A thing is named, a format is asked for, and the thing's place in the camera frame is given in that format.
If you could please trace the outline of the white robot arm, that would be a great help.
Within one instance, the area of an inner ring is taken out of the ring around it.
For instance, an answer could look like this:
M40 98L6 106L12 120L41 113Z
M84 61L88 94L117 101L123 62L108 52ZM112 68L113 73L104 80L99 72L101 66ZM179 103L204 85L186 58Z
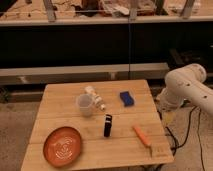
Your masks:
M205 68L197 63L169 71L165 87L158 95L159 108L171 111L179 108L185 99L213 116L213 89L204 85Z

